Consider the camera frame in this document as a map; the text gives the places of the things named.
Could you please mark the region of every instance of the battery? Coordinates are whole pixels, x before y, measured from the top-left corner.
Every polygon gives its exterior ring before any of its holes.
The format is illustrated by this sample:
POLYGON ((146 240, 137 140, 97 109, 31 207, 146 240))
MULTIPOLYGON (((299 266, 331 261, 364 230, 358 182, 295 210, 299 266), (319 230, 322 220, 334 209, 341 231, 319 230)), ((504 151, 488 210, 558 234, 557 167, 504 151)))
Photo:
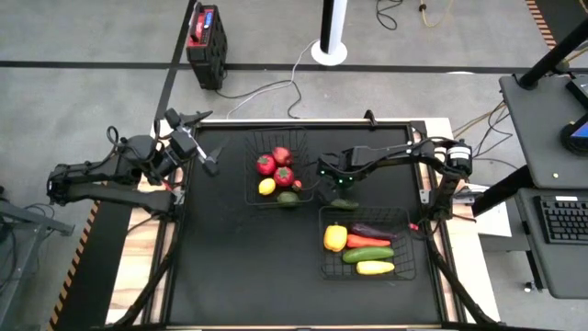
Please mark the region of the battery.
POLYGON ((227 50, 227 36, 222 26, 219 8, 196 3, 190 19, 186 55, 200 88, 222 88, 227 50))

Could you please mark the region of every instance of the concrete floor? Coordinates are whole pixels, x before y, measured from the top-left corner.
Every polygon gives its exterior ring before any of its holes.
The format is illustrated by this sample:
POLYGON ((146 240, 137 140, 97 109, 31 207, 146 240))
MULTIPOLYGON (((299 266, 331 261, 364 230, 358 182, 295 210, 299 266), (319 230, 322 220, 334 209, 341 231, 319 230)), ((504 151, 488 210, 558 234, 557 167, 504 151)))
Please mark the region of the concrete floor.
MULTIPOLYGON (((444 1, 429 1, 433 19, 444 1)), ((321 5, 316 0, 217 0, 228 31, 229 63, 294 63, 318 38, 321 5), (262 30, 264 20, 273 29, 262 30)), ((350 0, 344 41, 348 64, 529 66, 548 50, 524 0, 457 1, 441 26, 426 29, 406 0, 392 10, 399 29, 382 28, 374 1, 350 0)), ((0 61, 171 61, 187 0, 68 2, 5 0, 0 4, 0 61)), ((576 66, 588 63, 579 59, 576 66)), ((303 63, 313 63, 309 54, 303 63)), ((150 129, 166 70, 64 70, 0 68, 0 183, 16 205, 47 201, 44 185, 57 163, 102 157, 109 149, 106 127, 123 135, 150 129)), ((239 94, 288 79, 287 72, 230 72, 223 93, 239 94)), ((377 117, 449 117, 457 127, 501 101, 498 75, 297 73, 303 99, 293 113, 302 118, 357 118, 368 108, 377 117)), ((234 118, 285 118, 296 99, 293 87, 267 93, 237 110, 234 118)), ((198 87, 190 71, 179 71, 169 106, 190 113, 215 110, 224 118, 237 102, 198 87)), ((477 144, 485 124, 465 134, 477 144)), ((514 132, 510 120, 499 125, 514 132)), ((501 137, 491 135, 490 143, 501 137)), ((486 156, 524 164, 512 138, 486 156)), ((508 166, 479 161, 473 182, 494 183, 508 166)), ((57 208, 57 217, 82 225, 88 201, 57 208)), ((41 268, 28 283, 21 320, 46 325, 82 226, 69 238, 53 236, 41 253, 41 268)), ((582 330, 588 301, 555 300, 524 293, 531 279, 525 255, 486 256, 498 308, 509 325, 582 330)))

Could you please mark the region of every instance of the white pole base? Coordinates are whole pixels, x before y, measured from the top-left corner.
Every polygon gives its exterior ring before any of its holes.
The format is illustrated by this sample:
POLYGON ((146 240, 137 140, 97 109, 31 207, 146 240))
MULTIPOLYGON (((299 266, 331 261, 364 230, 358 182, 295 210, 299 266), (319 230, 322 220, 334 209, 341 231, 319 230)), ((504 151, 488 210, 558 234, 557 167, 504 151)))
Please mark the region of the white pole base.
POLYGON ((314 61, 322 65, 334 66, 345 61, 347 58, 347 48, 342 42, 339 42, 339 45, 337 45, 333 53, 327 54, 321 50, 321 41, 319 40, 312 45, 311 54, 314 61))

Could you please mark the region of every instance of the keyboard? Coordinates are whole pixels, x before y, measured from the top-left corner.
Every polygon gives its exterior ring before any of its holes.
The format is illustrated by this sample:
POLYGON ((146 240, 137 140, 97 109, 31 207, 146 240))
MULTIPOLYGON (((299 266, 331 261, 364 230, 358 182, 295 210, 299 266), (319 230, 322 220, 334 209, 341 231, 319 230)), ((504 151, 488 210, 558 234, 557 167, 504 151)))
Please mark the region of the keyboard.
POLYGON ((588 199, 542 196, 535 197, 535 205, 548 243, 588 245, 588 199))

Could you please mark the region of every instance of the black wire basket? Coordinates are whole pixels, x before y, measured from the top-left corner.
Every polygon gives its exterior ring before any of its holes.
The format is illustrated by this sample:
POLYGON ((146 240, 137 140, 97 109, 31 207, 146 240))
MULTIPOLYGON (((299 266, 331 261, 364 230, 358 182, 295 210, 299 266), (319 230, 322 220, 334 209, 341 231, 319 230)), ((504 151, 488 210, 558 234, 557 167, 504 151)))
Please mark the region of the black wire basket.
POLYGON ((245 202, 253 206, 279 206, 277 196, 292 188, 276 186, 273 193, 262 196, 258 193, 259 183, 268 177, 257 172, 257 159, 263 154, 272 154, 275 147, 285 147, 292 153, 292 164, 289 166, 294 177, 302 183, 302 191, 297 192, 298 203, 309 202, 314 197, 313 186, 315 176, 311 171, 306 130, 298 127, 270 130, 253 130, 245 138, 245 202))
POLYGON ((414 280, 416 268, 413 240, 408 212, 405 209, 366 207, 354 211, 343 211, 335 207, 323 207, 319 214, 321 273, 326 280, 414 280), (348 264, 343 261, 343 254, 350 248, 345 247, 341 252, 336 253, 324 248, 323 237, 327 226, 337 224, 350 229, 353 223, 367 224, 396 235, 395 238, 390 239, 394 256, 380 260, 394 264, 393 271, 380 275, 360 275, 356 271, 356 263, 348 264))

